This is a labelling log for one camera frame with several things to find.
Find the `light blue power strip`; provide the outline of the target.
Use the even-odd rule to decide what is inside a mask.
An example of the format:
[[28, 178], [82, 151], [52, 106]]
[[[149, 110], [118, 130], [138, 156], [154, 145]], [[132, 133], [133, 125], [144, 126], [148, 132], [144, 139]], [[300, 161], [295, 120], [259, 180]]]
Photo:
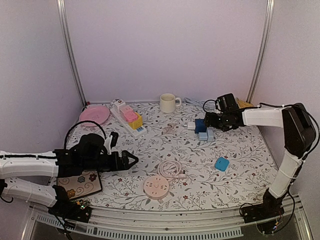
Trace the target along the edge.
[[206, 129], [206, 134], [207, 134], [207, 141], [208, 142], [213, 142], [214, 139], [215, 139], [214, 129], [212, 127], [208, 127]]

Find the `dark blue cube adapter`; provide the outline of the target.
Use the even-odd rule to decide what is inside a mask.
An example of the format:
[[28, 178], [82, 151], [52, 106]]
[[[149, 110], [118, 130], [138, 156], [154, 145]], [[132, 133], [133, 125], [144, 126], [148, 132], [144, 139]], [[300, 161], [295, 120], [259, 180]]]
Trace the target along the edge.
[[207, 131], [207, 127], [205, 125], [205, 122], [204, 122], [204, 119], [195, 119], [194, 120], [194, 123], [195, 123], [195, 129], [194, 129], [194, 132], [196, 134], [198, 133], [205, 133]]

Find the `light blue plug adapter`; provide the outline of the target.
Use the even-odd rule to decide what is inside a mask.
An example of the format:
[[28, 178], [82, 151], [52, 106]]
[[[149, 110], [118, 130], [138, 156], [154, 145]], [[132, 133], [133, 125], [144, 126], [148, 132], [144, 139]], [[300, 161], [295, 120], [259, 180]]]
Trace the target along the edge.
[[208, 134], [206, 132], [199, 132], [198, 133], [198, 139], [200, 141], [207, 141], [208, 140]]

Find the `small white charger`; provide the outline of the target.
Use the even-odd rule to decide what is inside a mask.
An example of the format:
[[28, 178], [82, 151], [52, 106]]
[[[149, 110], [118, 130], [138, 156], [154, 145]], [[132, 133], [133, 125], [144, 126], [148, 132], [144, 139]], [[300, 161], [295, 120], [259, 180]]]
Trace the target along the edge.
[[183, 125], [187, 130], [194, 131], [196, 129], [196, 124], [195, 122], [187, 122], [186, 124]]

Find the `pink round socket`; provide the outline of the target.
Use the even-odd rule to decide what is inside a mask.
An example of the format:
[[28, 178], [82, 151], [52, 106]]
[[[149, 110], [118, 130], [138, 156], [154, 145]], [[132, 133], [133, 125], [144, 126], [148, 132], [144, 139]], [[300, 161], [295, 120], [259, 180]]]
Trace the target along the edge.
[[161, 175], [148, 177], [143, 184], [143, 191], [152, 200], [161, 200], [169, 193], [169, 182]]

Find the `cyan plug adapter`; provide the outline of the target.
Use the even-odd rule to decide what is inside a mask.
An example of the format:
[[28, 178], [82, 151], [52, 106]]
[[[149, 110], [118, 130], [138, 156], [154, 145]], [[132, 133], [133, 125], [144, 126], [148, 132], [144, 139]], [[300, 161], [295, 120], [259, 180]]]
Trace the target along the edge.
[[221, 172], [225, 172], [229, 166], [230, 162], [228, 159], [224, 158], [224, 157], [219, 157], [217, 159], [217, 161], [215, 162], [214, 167], [221, 171]]

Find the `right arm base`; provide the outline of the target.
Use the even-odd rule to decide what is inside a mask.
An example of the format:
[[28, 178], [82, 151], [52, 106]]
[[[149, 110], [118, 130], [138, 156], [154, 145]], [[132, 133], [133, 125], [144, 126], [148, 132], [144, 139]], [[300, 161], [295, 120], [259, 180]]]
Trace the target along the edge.
[[284, 208], [281, 205], [269, 208], [263, 203], [251, 204], [246, 202], [239, 208], [239, 214], [246, 224], [272, 219], [256, 225], [258, 231], [263, 235], [272, 235], [276, 232], [284, 213]]

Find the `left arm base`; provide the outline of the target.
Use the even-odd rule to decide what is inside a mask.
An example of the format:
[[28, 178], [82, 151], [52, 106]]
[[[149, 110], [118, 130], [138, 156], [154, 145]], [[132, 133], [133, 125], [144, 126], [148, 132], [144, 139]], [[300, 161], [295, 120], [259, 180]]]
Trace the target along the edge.
[[84, 203], [76, 203], [69, 200], [58, 200], [48, 212], [63, 220], [73, 220], [88, 223], [92, 214], [92, 208]]

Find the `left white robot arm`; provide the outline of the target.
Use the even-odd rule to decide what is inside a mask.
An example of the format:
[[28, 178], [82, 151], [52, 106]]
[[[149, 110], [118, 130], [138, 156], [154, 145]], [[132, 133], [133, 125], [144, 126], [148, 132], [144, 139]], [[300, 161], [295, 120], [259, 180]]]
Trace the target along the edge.
[[128, 151], [56, 149], [43, 155], [3, 155], [0, 158], [0, 196], [16, 197], [55, 208], [63, 217], [74, 213], [62, 186], [44, 186], [21, 180], [21, 177], [75, 177], [84, 171], [117, 172], [129, 170], [139, 159]]

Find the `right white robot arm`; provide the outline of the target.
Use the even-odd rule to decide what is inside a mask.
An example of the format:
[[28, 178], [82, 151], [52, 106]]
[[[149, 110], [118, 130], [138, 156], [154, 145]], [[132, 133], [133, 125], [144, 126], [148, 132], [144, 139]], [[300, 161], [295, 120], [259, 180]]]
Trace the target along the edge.
[[206, 108], [204, 124], [223, 132], [239, 127], [275, 127], [283, 130], [283, 159], [273, 183], [265, 192], [265, 202], [259, 206], [262, 218], [278, 210], [278, 203], [288, 194], [308, 155], [320, 141], [320, 127], [302, 103], [240, 108], [237, 104], [220, 106], [217, 112]]

